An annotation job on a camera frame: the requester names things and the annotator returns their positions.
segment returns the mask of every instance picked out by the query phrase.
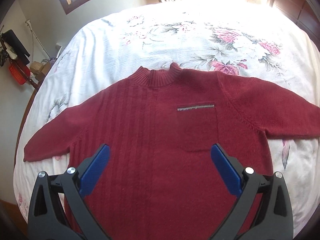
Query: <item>black cloth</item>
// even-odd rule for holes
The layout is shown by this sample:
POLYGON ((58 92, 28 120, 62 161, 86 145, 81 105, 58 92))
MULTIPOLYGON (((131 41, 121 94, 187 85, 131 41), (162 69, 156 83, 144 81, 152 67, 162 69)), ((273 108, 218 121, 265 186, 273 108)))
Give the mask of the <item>black cloth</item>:
POLYGON ((7 32, 2 33, 1 37, 6 43, 13 47, 14 51, 18 55, 18 58, 23 62, 24 65, 30 63, 27 58, 30 57, 30 54, 14 34, 13 30, 8 30, 7 32))

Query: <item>white floral bed sheet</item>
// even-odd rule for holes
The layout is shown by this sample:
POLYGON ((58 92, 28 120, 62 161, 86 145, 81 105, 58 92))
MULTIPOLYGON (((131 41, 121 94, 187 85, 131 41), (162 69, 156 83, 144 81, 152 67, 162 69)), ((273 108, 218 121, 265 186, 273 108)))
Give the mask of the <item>white floral bed sheet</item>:
MULTIPOLYGON (((13 182, 26 220, 37 174, 63 173, 69 161, 64 155, 24 163, 23 148, 35 132, 66 107, 82 103, 139 66, 168 68, 173 61, 182 68, 271 81, 320 106, 319 51, 302 30, 271 8, 240 1, 220 6, 186 1, 111 14, 74 36, 35 97, 13 182)), ((320 200, 319 139, 268 142, 273 169, 287 183, 296 235, 320 200)))

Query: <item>chest pocket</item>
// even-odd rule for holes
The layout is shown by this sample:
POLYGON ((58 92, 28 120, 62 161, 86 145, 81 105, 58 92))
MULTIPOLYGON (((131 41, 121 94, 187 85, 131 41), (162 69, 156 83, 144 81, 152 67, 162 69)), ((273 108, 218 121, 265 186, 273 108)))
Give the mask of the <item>chest pocket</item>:
POLYGON ((218 143, 217 112, 213 102, 177 106, 180 148, 188 152, 209 150, 218 143))

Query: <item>blue gripper pad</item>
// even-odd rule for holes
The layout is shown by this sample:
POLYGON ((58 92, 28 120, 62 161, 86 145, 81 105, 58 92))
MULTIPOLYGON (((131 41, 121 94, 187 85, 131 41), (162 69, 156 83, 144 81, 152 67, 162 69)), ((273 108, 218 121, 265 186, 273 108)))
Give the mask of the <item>blue gripper pad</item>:
POLYGON ((82 198, 90 195, 110 159, 110 148, 103 145, 80 178, 79 194, 82 198))
POLYGON ((217 144, 211 147, 211 159, 230 194, 237 198, 240 197, 242 193, 241 177, 217 144))

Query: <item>wooden cabinet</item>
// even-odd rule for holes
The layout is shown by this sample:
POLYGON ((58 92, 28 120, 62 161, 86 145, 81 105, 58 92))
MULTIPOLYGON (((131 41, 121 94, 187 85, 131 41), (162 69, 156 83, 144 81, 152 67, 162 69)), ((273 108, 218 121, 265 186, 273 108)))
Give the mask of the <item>wooden cabinet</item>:
POLYGON ((320 50, 320 22, 306 0, 268 0, 268 3, 304 30, 320 50))

